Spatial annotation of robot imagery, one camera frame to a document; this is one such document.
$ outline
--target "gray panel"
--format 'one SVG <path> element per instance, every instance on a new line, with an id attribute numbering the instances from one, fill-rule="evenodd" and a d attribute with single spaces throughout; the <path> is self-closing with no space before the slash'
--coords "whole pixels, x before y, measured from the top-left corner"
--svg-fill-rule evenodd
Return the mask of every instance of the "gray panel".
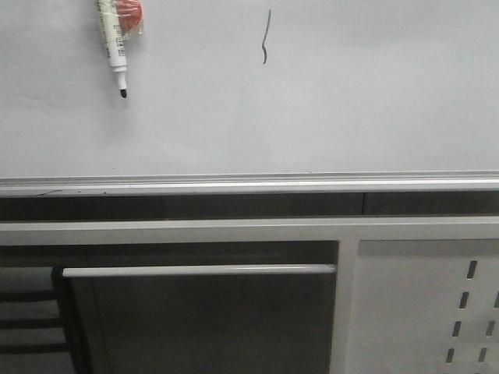
<path id="1" fill-rule="evenodd" d="M 3 355 L 0 372 L 6 374 L 75 374 L 69 353 Z"/>
<path id="2" fill-rule="evenodd" d="M 75 308 L 78 309 L 81 328 L 85 336 L 92 374 L 110 374 L 108 352 L 102 336 L 101 316 L 97 308 L 92 281 L 72 279 Z"/>
<path id="3" fill-rule="evenodd" d="M 36 345 L 65 343 L 62 329 L 0 330 L 0 345 Z"/>
<path id="4" fill-rule="evenodd" d="M 112 372 L 324 374 L 334 277 L 94 280 Z"/>
<path id="5" fill-rule="evenodd" d="M 51 267 L 2 268 L 0 269 L 0 292 L 51 290 L 51 272 Z"/>
<path id="6" fill-rule="evenodd" d="M 0 221 L 75 220 L 73 199 L 0 199 Z"/>
<path id="7" fill-rule="evenodd" d="M 362 193 L 189 194 L 76 199 L 79 218 L 88 221 L 356 215 L 361 214 L 362 203 Z"/>
<path id="8" fill-rule="evenodd" d="M 367 193 L 366 215 L 497 214 L 497 192 L 385 192 Z"/>
<path id="9" fill-rule="evenodd" d="M 497 373 L 498 268 L 497 240 L 361 242 L 345 372 Z"/>
<path id="10" fill-rule="evenodd" d="M 0 304 L 0 320 L 6 319 L 52 319 L 59 317 L 56 301 L 13 302 Z"/>
<path id="11" fill-rule="evenodd" d="M 85 266 L 82 247 L 70 245 L 26 247 L 0 246 L 0 273 L 3 266 Z"/>
<path id="12" fill-rule="evenodd" d="M 337 242 L 88 245 L 88 266 L 195 266 L 334 263 Z"/>
<path id="13" fill-rule="evenodd" d="M 0 6 L 0 178 L 499 170 L 495 0 L 149 0 L 127 101 L 93 2 Z"/>

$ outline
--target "plastic wrapper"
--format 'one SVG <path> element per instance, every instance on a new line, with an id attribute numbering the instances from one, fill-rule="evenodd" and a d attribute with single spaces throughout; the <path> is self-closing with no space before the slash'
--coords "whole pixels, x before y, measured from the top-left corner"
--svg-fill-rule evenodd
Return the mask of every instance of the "plastic wrapper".
<path id="1" fill-rule="evenodd" d="M 114 0 L 124 40 L 143 32 L 143 12 L 140 0 Z"/>

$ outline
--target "red eraser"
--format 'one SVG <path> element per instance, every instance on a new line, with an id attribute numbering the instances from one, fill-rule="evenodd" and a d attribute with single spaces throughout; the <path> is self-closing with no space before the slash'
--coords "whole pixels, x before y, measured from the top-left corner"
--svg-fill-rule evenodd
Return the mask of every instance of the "red eraser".
<path id="1" fill-rule="evenodd" d="M 139 0 L 118 0 L 116 10 L 124 34 L 139 26 L 140 21 L 142 21 L 142 4 Z"/>

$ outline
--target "rectangular hole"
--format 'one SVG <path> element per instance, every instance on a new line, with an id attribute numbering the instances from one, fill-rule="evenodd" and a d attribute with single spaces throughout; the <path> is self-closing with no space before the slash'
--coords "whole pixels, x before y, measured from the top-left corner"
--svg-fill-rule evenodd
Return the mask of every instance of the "rectangular hole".
<path id="1" fill-rule="evenodd" d="M 489 326 L 487 327 L 487 332 L 485 333 L 486 337 L 491 337 L 494 333 L 494 328 L 496 326 L 496 321 L 490 321 Z"/>
<path id="2" fill-rule="evenodd" d="M 467 275 L 468 279 L 473 279 L 473 277 L 475 277 L 475 271 L 476 271 L 477 264 L 478 264 L 477 261 L 472 261 L 471 263 L 469 263 L 468 275 Z"/>
<path id="3" fill-rule="evenodd" d="M 454 348 L 449 348 L 447 352 L 447 358 L 445 359 L 446 364 L 450 364 L 454 358 Z"/>
<path id="4" fill-rule="evenodd" d="M 478 357 L 478 362 L 485 362 L 485 356 L 487 356 L 487 348 L 480 349 L 480 356 Z"/>
<path id="5" fill-rule="evenodd" d="M 459 302 L 459 308 L 464 309 L 468 304 L 469 292 L 463 292 L 461 296 L 461 301 Z"/>
<path id="6" fill-rule="evenodd" d="M 454 323 L 454 329 L 452 331 L 452 336 L 453 337 L 458 337 L 459 336 L 459 331 L 461 330 L 461 321 L 455 321 Z"/>

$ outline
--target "perforated panel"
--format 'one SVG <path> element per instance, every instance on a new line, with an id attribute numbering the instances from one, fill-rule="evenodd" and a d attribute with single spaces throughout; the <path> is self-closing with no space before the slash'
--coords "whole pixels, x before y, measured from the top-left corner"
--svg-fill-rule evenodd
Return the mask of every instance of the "perforated panel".
<path id="1" fill-rule="evenodd" d="M 499 372 L 499 241 L 361 242 L 350 374 Z"/>

